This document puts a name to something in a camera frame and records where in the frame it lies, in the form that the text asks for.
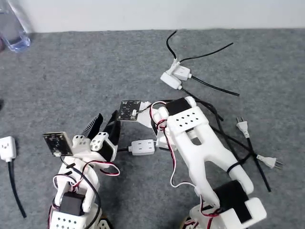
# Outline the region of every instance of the gray carpet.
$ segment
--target gray carpet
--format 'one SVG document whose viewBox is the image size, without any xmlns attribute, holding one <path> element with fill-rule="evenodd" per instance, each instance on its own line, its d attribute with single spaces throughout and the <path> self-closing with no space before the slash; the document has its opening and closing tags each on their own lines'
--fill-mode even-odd
<svg viewBox="0 0 305 229">
<path fill-rule="evenodd" d="M 7 165 L 0 162 L 0 228 L 47 227 L 55 194 L 52 177 L 60 168 L 41 135 L 66 131 L 79 134 L 101 112 L 105 120 L 121 100 L 156 101 L 185 96 L 159 78 L 172 56 L 165 47 L 171 31 L 105 31 L 35 34 L 22 54 L 0 53 L 0 137 L 18 141 L 16 186 L 28 214 L 22 219 L 13 198 Z M 268 219 L 256 229 L 301 228 L 305 224 L 305 30 L 179 31 L 171 40 L 180 58 L 234 45 L 213 56 L 187 61 L 193 75 L 241 93 L 227 95 L 190 80 L 185 89 L 211 102 L 225 117 L 224 129 L 244 142 L 236 117 L 249 121 L 254 149 L 275 156 L 283 170 L 263 166 L 272 188 L 268 193 L 253 161 L 244 167 L 254 183 Z M 213 116 L 204 109 L 211 123 Z M 137 123 L 123 123 L 120 147 L 153 138 Z M 236 147 L 238 154 L 246 152 Z M 188 179 L 179 154 L 176 182 Z M 169 152 L 133 157 L 120 152 L 120 177 L 100 175 L 103 212 L 116 229 L 174 229 L 199 199 L 191 187 L 169 185 Z M 228 181 L 225 172 L 208 163 L 213 187 Z"/>
</svg>

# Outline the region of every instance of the black power cord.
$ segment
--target black power cord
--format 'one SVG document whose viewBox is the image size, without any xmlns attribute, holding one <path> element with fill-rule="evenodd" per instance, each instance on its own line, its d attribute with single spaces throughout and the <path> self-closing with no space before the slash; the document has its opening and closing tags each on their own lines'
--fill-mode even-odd
<svg viewBox="0 0 305 229">
<path fill-rule="evenodd" d="M 169 39 L 170 39 L 172 36 L 174 36 L 175 33 L 177 33 L 177 30 L 175 30 L 175 31 L 166 39 L 166 47 L 167 47 L 168 50 L 173 54 L 173 58 L 174 58 L 174 59 L 177 59 L 177 56 L 176 56 L 175 52 L 171 49 L 171 47 L 170 47 L 170 45 L 169 45 L 169 43 L 168 43 Z"/>
<path fill-rule="evenodd" d="M 97 190 L 95 189 L 95 187 L 93 186 L 93 184 L 90 182 L 90 180 L 78 169 L 74 168 L 74 166 L 70 166 L 68 165 L 61 157 L 61 161 L 62 163 L 64 163 L 67 167 L 70 167 L 74 172 L 76 172 L 77 174 L 79 174 L 87 183 L 88 185 L 92 188 L 92 190 L 94 191 L 94 194 L 97 198 L 97 211 L 95 213 L 95 216 L 93 217 L 92 221 L 84 228 L 84 229 L 89 229 L 96 221 L 96 219 L 98 218 L 100 211 L 101 211 L 101 198 L 99 196 L 99 193 L 97 192 Z"/>
<path fill-rule="evenodd" d="M 20 202 L 20 199 L 19 199 L 19 197 L 18 197 L 17 190 L 16 190 L 15 179 L 14 179 L 14 175 L 13 175 L 13 174 L 14 174 L 14 172 L 13 172 L 13 162 L 11 162 L 11 161 L 8 162 L 8 169 L 9 169 L 9 176 L 10 176 L 10 185 L 11 185 L 11 189 L 12 189 L 12 191 L 13 191 L 14 197 L 15 197 L 15 199 L 16 199 L 16 202 L 17 202 L 17 205 L 18 205 L 18 207 L 19 207 L 19 210 L 20 210 L 20 212 L 21 212 L 21 214 L 22 214 L 22 217 L 23 217 L 23 218 L 26 218 L 27 215 L 26 215 L 26 213 L 25 213 L 25 211 L 24 211 L 24 209 L 23 209 L 23 206 L 22 206 L 22 204 L 21 204 L 21 202 Z"/>
<path fill-rule="evenodd" d="M 265 183 L 265 185 L 266 185 L 266 188 L 267 188 L 268 192 L 271 192 L 271 188 L 270 188 L 270 186 L 269 186 L 269 183 L 268 183 L 268 181 L 267 181 L 267 178 L 266 178 L 266 176 L 265 176 L 265 173 L 263 172 L 262 167 L 261 167 L 261 165 L 258 163 L 258 159 L 256 158 L 257 154 L 256 154 L 256 153 L 254 152 L 254 150 L 253 150 L 253 146 L 252 146 L 252 143 L 251 143 L 250 138 L 247 138 L 247 142 L 248 142 L 248 145 L 249 145 L 249 148 L 250 148 L 250 153 L 251 153 L 251 156 L 252 156 L 252 158 L 253 158 L 253 161 L 255 162 L 255 165 L 256 165 L 256 167 L 258 168 L 258 171 L 259 171 L 259 173 L 261 174 L 261 176 L 262 176 L 262 178 L 263 178 L 263 181 L 264 181 L 264 183 Z"/>
<path fill-rule="evenodd" d="M 118 149 L 117 152 L 128 151 L 128 148 Z"/>
<path fill-rule="evenodd" d="M 167 47 L 168 50 L 172 53 L 174 59 L 177 59 L 177 56 L 176 56 L 175 52 L 171 49 L 171 47 L 170 47 L 168 41 L 169 41 L 169 39 L 170 39 L 172 36 L 174 36 L 176 33 L 177 33 L 177 30 L 175 30 L 175 31 L 166 39 L 166 47 Z M 233 42 L 230 43 L 230 44 L 228 44 L 228 45 L 226 45 L 226 46 L 224 46 L 224 47 L 222 47 L 222 48 L 220 48 L 220 49 L 218 49 L 218 50 L 216 50 L 216 51 L 214 51 L 214 52 L 210 52 L 210 53 L 203 54 L 203 55 L 199 55 L 199 56 L 192 56 L 192 57 L 184 58 L 184 59 L 180 60 L 180 63 L 182 63 L 183 61 L 187 61 L 187 60 L 198 59 L 198 58 L 201 58 L 201 57 L 213 55 L 213 54 L 215 54 L 215 53 L 217 53 L 217 52 L 220 52 L 221 50 L 223 50 L 223 49 L 225 49 L 225 48 L 231 46 L 232 44 L 233 44 Z"/>
<path fill-rule="evenodd" d="M 234 43 L 232 42 L 232 43 L 230 43 L 230 44 L 228 44 L 228 45 L 226 45 L 226 46 L 224 46 L 224 47 L 222 47 L 222 48 L 220 48 L 220 49 L 218 49 L 218 50 L 216 50 L 214 52 L 210 52 L 210 53 L 199 55 L 199 56 L 192 56 L 192 57 L 184 58 L 184 59 L 180 60 L 180 63 L 182 63 L 183 61 L 187 61 L 187 60 L 198 59 L 198 58 L 201 58 L 201 57 L 213 55 L 213 54 L 215 54 L 217 52 L 220 52 L 221 50 L 231 46 L 232 44 L 234 44 Z"/>
<path fill-rule="evenodd" d="M 202 84 L 205 85 L 205 86 L 208 86 L 208 87 L 210 87 L 210 88 L 213 88 L 213 89 L 215 89 L 215 90 L 218 90 L 218 91 L 221 91 L 221 92 L 225 92 L 225 93 L 228 93 L 228 94 L 232 94 L 232 95 L 235 95 L 235 96 L 239 96 L 239 93 L 231 92 L 231 91 L 228 91 L 228 90 L 226 90 L 226 89 L 223 89 L 223 88 L 220 88 L 220 87 L 216 87 L 216 86 L 211 85 L 211 84 L 209 84 L 209 83 L 207 83 L 207 82 L 205 82 L 205 81 L 203 81 L 203 80 L 201 80 L 201 79 L 199 79 L 199 78 L 197 78 L 197 77 L 195 77 L 195 76 L 193 76 L 193 75 L 192 75 L 192 79 L 196 80 L 196 81 L 199 82 L 199 83 L 202 83 Z"/>
</svg>

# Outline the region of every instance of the electrical plug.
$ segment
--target electrical plug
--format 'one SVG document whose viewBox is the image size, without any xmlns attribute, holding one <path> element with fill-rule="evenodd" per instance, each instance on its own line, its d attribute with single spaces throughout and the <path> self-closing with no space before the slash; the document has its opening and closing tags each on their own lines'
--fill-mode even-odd
<svg viewBox="0 0 305 229">
<path fill-rule="evenodd" d="M 6 162 L 16 158 L 16 144 L 12 136 L 0 138 L 0 158 Z"/>
</svg>

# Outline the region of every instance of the white power strip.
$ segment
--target white power strip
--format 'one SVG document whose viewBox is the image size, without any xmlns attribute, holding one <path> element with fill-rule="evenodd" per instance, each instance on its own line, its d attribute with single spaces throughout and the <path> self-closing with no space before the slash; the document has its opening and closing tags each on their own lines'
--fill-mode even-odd
<svg viewBox="0 0 305 229">
<path fill-rule="evenodd" d="M 133 141 L 128 151 L 134 156 L 154 154 L 154 142 L 152 139 Z"/>
</svg>

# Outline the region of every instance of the white plug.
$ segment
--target white plug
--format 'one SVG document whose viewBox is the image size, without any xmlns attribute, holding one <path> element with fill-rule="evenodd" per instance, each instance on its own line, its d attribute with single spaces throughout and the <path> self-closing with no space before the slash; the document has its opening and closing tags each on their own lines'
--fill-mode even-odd
<svg viewBox="0 0 305 229">
<path fill-rule="evenodd" d="M 186 81 L 192 77 L 191 70 L 180 65 L 173 71 L 173 75 L 179 80 L 183 81 Z"/>
<path fill-rule="evenodd" d="M 244 134 L 245 138 L 249 138 L 249 132 L 248 132 L 248 122 L 245 121 L 242 117 L 241 117 L 242 121 L 239 121 L 239 119 L 237 118 L 237 128 Z"/>
<path fill-rule="evenodd" d="M 128 151 L 134 156 L 154 154 L 154 143 L 152 139 L 133 141 Z"/>
<path fill-rule="evenodd" d="M 279 162 L 276 160 L 276 157 L 265 157 L 262 155 L 257 155 L 256 158 L 260 161 L 262 161 L 266 166 L 268 166 L 269 168 L 278 168 L 278 169 L 282 169 L 283 167 L 283 163 Z"/>
<path fill-rule="evenodd" d="M 173 76 L 173 75 L 169 75 L 167 72 L 164 72 L 160 78 L 164 83 L 166 83 L 167 85 L 169 85 L 170 87 L 172 87 L 173 89 L 181 89 L 181 81 Z"/>
<path fill-rule="evenodd" d="M 0 138 L 0 158 L 6 162 L 16 158 L 16 144 L 13 137 Z"/>
</svg>

